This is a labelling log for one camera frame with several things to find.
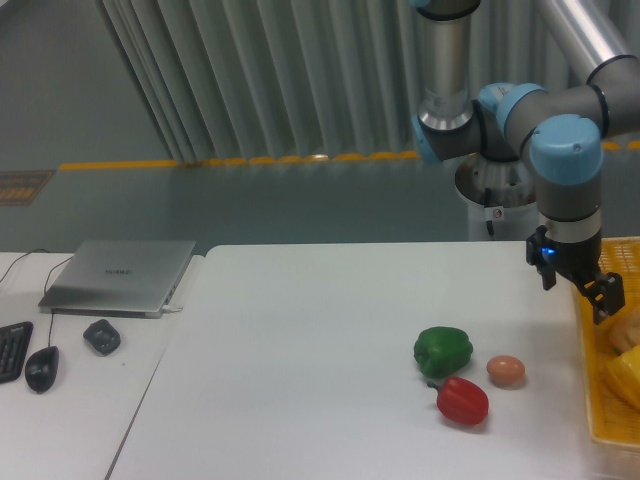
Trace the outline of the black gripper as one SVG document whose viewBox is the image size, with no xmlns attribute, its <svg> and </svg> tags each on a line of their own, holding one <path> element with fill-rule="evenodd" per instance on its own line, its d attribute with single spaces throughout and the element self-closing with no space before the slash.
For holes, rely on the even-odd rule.
<svg viewBox="0 0 640 480">
<path fill-rule="evenodd" d="M 601 272 L 601 232 L 579 242 L 560 242 L 547 236 L 540 225 L 525 241 L 526 262 L 541 277 L 542 288 L 550 290 L 560 275 L 578 288 L 592 306 L 592 321 L 601 324 L 625 305 L 623 278 L 615 272 Z"/>
</svg>

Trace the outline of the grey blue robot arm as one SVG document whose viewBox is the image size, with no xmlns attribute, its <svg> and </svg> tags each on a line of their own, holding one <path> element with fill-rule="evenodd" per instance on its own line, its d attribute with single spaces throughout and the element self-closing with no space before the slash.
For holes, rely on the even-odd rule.
<svg viewBox="0 0 640 480">
<path fill-rule="evenodd" d="M 576 286 L 600 323 L 625 303 L 622 277 L 600 269 L 602 141 L 639 128 L 639 61 L 591 1 L 540 1 L 536 8 L 580 85 L 552 94 L 495 83 L 476 98 L 467 66 L 475 1 L 416 1 L 430 25 L 436 64 L 412 124 L 421 157 L 437 163 L 477 153 L 528 168 L 540 223 L 526 260 L 545 289 Z"/>
</svg>

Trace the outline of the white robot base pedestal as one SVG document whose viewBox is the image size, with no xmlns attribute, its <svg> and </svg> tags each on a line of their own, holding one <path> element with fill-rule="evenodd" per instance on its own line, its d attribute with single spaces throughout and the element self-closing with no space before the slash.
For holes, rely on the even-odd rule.
<svg viewBox="0 0 640 480">
<path fill-rule="evenodd" d="M 458 166 L 454 183 L 466 204 L 471 241 L 523 241 L 539 225 L 533 180 L 520 160 L 471 155 Z"/>
</svg>

